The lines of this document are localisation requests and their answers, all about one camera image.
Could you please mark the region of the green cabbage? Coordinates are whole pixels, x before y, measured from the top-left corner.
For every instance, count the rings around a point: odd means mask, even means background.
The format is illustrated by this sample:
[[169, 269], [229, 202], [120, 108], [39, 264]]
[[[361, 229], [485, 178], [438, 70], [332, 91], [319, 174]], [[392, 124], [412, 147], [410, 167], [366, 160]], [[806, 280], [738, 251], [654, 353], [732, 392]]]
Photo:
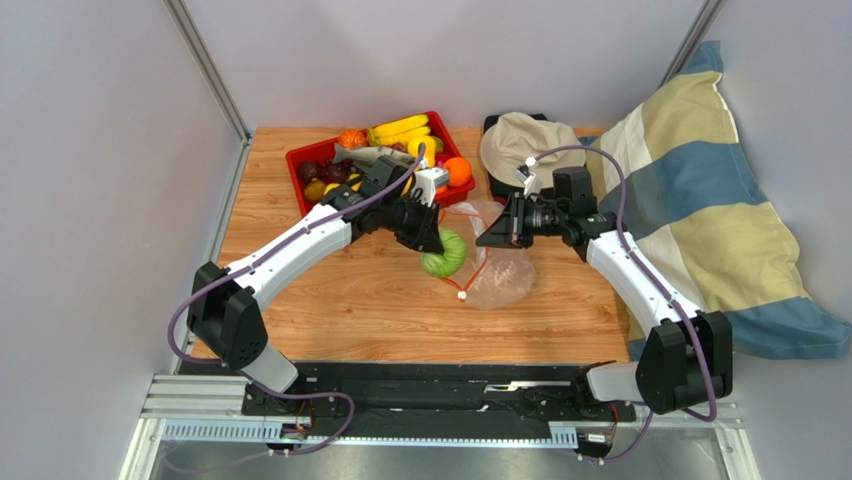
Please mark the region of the green cabbage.
[[440, 227], [439, 239], [444, 251], [440, 254], [421, 253], [420, 265], [423, 271], [434, 278], [448, 278], [455, 275], [467, 259], [467, 244], [454, 230]]

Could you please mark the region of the clear zip top bag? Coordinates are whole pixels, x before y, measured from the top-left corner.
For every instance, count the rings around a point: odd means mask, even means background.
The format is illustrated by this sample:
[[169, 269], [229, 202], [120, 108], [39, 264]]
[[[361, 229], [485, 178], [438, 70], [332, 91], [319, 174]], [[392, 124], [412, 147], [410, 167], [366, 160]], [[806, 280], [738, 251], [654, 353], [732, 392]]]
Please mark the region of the clear zip top bag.
[[441, 212], [440, 226], [457, 233], [467, 255], [460, 269], [443, 282], [456, 290], [456, 298], [479, 310], [492, 310], [526, 297], [536, 280], [536, 270], [526, 251], [478, 247], [477, 237], [494, 223], [503, 206], [493, 200], [471, 200]]

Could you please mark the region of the grey fish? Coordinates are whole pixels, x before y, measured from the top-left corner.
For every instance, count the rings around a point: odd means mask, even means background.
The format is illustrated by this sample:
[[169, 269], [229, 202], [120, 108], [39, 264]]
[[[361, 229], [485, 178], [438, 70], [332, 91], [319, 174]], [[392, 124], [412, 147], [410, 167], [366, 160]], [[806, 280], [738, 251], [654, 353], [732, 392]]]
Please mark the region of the grey fish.
[[410, 166], [416, 158], [406, 152], [402, 152], [386, 146], [366, 146], [355, 149], [347, 149], [339, 143], [334, 144], [334, 157], [332, 164], [345, 163], [351, 160], [360, 170], [369, 170], [381, 157], [387, 156], [403, 162]]

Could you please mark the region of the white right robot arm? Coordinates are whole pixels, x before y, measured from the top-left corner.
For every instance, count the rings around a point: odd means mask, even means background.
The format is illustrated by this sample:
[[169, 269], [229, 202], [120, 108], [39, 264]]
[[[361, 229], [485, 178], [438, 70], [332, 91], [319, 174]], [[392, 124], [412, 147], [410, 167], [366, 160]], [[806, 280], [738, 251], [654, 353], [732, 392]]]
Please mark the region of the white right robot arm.
[[613, 212], [601, 212], [583, 167], [554, 171], [554, 195], [528, 162], [515, 176], [523, 189], [508, 197], [479, 247], [526, 249], [537, 237], [558, 237], [600, 273], [638, 320], [645, 335], [640, 357], [582, 368], [579, 390], [589, 403], [641, 403], [656, 414], [705, 403], [706, 418], [733, 390], [733, 332], [720, 312], [681, 294], [645, 258]]

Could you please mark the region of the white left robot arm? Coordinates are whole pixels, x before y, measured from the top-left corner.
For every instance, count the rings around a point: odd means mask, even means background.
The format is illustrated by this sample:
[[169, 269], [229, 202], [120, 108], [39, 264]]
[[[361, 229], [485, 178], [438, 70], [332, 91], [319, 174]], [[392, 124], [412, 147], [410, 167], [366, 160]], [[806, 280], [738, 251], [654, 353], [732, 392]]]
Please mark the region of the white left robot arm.
[[263, 312], [290, 283], [325, 257], [379, 229], [418, 253], [443, 252], [435, 197], [449, 175], [422, 160], [380, 157], [323, 195], [305, 217], [254, 253], [200, 267], [192, 294], [177, 310], [217, 362], [269, 391], [287, 392], [297, 367], [272, 346]]

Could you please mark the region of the black object under hat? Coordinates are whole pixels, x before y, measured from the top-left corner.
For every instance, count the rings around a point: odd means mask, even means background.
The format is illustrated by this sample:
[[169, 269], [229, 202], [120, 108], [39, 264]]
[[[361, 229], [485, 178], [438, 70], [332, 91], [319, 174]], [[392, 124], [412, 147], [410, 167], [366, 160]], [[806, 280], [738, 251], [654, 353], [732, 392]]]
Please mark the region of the black object under hat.
[[559, 139], [553, 136], [549, 124], [543, 113], [508, 112], [486, 117], [479, 158], [493, 197], [505, 198], [523, 189], [514, 177], [517, 167], [527, 157], [539, 153], [549, 141]]

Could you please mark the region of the red plastic tray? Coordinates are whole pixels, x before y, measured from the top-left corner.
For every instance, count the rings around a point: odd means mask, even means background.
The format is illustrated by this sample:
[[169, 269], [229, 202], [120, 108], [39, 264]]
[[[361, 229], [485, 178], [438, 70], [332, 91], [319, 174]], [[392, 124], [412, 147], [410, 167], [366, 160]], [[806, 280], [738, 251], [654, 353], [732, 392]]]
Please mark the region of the red plastic tray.
[[[437, 150], [434, 155], [436, 167], [443, 167], [444, 163], [451, 158], [463, 158], [456, 142], [452, 139], [449, 130], [437, 112], [427, 111], [393, 121], [393, 124], [397, 123], [403, 126], [413, 126], [413, 129], [409, 129], [406, 132], [402, 132], [399, 129], [396, 130], [396, 137], [399, 140], [404, 139], [402, 145], [405, 146], [407, 146], [406, 141], [408, 140], [408, 136], [411, 138], [423, 136], [426, 134], [426, 130], [429, 130], [429, 134], [436, 141]], [[334, 139], [300, 147], [286, 154], [286, 162], [291, 174], [294, 190], [296, 191], [296, 202], [302, 217], [320, 200], [317, 190], [313, 187], [309, 188], [309, 184], [314, 180], [323, 182], [325, 185], [335, 185], [343, 181], [342, 167], [332, 167], [332, 172], [327, 172], [337, 155], [337, 147], [340, 146], [339, 140], [343, 139], [345, 146], [354, 146], [356, 137], [363, 138], [363, 146], [366, 146], [375, 130], [378, 130], [379, 133], [388, 132], [388, 129], [383, 126], [362, 129], [358, 134], [355, 134], [354, 130], [349, 129]], [[475, 186], [476, 180], [473, 176], [473, 167], [470, 167], [469, 175], [459, 176], [458, 182], [452, 180], [450, 186], [443, 187], [438, 192], [436, 196], [437, 201], [442, 206], [464, 201]]]

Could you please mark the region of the orange fruit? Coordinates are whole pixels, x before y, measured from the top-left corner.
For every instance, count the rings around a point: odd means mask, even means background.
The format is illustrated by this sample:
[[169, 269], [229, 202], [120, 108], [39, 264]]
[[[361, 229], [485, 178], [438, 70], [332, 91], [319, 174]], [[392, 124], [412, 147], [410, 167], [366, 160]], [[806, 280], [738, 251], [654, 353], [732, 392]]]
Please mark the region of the orange fruit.
[[458, 188], [466, 185], [473, 177], [470, 163], [463, 157], [453, 157], [446, 160], [443, 167], [448, 172], [448, 185]]

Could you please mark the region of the beige bucket hat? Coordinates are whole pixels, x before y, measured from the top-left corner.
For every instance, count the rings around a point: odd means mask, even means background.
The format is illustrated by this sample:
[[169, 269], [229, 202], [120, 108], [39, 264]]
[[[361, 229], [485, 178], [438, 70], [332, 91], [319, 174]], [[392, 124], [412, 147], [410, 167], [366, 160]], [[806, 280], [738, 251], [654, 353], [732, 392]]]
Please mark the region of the beige bucket hat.
[[480, 160], [492, 186], [522, 188], [515, 172], [529, 157], [557, 147], [580, 145], [574, 129], [560, 122], [539, 119], [521, 112], [496, 117], [480, 142]]

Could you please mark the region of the yellow pear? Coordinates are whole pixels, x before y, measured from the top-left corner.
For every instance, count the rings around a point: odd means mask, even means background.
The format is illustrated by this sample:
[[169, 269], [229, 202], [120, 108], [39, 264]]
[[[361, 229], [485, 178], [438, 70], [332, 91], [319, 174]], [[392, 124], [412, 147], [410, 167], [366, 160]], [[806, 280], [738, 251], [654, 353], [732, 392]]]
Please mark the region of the yellow pear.
[[422, 169], [428, 169], [435, 166], [437, 146], [438, 143], [433, 136], [421, 135], [409, 140], [407, 149], [410, 155], [421, 159], [420, 167]]

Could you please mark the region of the yellow banana in tray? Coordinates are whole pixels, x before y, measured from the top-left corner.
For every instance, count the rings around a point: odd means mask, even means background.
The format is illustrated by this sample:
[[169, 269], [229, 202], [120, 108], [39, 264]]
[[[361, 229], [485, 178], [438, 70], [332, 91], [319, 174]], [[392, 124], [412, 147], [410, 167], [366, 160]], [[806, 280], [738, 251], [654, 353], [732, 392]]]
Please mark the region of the yellow banana in tray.
[[431, 134], [431, 128], [429, 116], [421, 113], [369, 127], [366, 132], [370, 146], [391, 146], [407, 144], [415, 137], [428, 136]]

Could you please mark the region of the dark purple grapes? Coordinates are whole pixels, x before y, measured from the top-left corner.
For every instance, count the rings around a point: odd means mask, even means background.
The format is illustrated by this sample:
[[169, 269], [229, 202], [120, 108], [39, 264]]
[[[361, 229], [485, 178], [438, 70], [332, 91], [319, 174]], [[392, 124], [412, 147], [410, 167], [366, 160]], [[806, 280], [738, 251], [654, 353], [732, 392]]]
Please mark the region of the dark purple grapes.
[[326, 184], [345, 183], [355, 173], [353, 166], [348, 160], [335, 162], [331, 159], [325, 161], [321, 170], [321, 179]]

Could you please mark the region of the brown kiwi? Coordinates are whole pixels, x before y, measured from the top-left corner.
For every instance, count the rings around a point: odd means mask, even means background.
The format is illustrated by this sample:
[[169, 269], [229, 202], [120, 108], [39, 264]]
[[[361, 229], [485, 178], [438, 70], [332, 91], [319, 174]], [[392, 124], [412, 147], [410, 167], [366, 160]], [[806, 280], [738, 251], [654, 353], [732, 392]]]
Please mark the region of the brown kiwi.
[[325, 194], [327, 185], [320, 179], [312, 179], [303, 189], [303, 196], [307, 203], [318, 203]]

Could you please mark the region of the dark purple mangosteen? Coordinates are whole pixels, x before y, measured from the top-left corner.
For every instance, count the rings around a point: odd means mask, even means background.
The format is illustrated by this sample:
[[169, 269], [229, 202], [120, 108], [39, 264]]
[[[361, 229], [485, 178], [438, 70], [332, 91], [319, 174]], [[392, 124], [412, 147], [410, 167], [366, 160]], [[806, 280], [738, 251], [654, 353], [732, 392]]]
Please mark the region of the dark purple mangosteen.
[[322, 179], [323, 166], [315, 160], [301, 162], [296, 169], [297, 177], [303, 185], [307, 185], [312, 179]]

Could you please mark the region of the striped pillow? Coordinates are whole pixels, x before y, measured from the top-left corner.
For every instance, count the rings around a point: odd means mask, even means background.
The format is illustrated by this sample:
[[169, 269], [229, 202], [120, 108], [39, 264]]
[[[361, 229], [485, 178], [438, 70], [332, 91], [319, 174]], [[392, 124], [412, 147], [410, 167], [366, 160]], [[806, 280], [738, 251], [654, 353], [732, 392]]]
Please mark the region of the striped pillow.
[[603, 211], [622, 211], [646, 258], [685, 297], [730, 321], [737, 352], [837, 359], [849, 323], [807, 293], [799, 244], [759, 187], [720, 92], [716, 41], [592, 142]]

